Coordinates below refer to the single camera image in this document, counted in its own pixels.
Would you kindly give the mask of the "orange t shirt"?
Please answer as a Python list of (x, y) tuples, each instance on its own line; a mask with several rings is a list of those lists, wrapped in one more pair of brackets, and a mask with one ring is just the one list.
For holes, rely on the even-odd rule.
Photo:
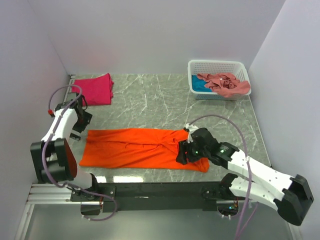
[(169, 169), (206, 173), (207, 158), (185, 165), (176, 161), (179, 142), (186, 140), (183, 130), (123, 128), (89, 130), (81, 167), (121, 169)]

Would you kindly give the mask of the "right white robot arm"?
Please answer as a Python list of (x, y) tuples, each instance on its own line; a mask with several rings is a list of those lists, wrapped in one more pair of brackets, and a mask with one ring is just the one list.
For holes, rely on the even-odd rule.
[(176, 161), (183, 165), (207, 159), (231, 173), (219, 187), (222, 198), (248, 197), (274, 210), (288, 223), (301, 226), (314, 197), (307, 179), (268, 167), (228, 142), (218, 142), (204, 127), (185, 126), (187, 138), (178, 144)]

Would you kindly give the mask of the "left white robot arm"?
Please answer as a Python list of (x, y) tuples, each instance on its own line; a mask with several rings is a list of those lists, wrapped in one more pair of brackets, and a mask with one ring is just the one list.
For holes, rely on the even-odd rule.
[(88, 201), (94, 201), (100, 195), (97, 179), (94, 174), (79, 169), (69, 145), (70, 139), (81, 140), (72, 131), (82, 133), (92, 119), (87, 107), (85, 97), (76, 92), (70, 93), (55, 109), (49, 107), (53, 122), (46, 135), (31, 144), (30, 153), (40, 184), (55, 184), (76, 192), (82, 190)]

